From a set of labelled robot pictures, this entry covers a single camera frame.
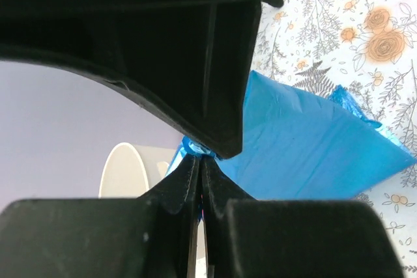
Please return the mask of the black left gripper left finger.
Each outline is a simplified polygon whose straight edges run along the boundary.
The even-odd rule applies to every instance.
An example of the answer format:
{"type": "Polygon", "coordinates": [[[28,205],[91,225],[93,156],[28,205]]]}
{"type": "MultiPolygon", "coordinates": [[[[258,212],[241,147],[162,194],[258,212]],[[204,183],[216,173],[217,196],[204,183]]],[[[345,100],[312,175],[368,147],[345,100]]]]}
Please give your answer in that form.
{"type": "Polygon", "coordinates": [[[2,277],[193,277],[199,160],[134,199],[24,199],[1,213],[2,277]]]}

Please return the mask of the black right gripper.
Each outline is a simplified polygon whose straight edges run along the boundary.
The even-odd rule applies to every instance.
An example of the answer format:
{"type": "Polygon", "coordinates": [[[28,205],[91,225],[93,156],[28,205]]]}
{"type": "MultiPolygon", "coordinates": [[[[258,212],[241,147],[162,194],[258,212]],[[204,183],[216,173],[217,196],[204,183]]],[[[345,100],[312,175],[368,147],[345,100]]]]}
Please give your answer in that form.
{"type": "Polygon", "coordinates": [[[1,0],[1,58],[107,86],[229,159],[260,0],[1,0]]]}

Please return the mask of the blue plastic trash bag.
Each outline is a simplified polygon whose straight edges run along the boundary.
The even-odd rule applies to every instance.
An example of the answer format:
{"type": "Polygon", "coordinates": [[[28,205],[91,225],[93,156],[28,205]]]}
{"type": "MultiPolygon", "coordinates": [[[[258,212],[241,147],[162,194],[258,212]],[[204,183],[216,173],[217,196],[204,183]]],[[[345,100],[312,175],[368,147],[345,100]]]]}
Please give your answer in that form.
{"type": "Polygon", "coordinates": [[[348,92],[330,98],[251,72],[243,149],[216,164],[256,199],[350,199],[416,163],[348,92]]]}

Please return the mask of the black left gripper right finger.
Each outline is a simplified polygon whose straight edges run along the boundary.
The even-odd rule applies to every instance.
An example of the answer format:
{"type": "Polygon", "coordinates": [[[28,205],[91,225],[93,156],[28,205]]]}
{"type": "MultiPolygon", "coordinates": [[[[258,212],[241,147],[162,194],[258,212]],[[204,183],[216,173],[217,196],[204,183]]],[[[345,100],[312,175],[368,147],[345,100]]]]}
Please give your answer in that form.
{"type": "Polygon", "coordinates": [[[376,213],[359,201],[261,201],[201,162],[209,277],[402,277],[376,213]]]}

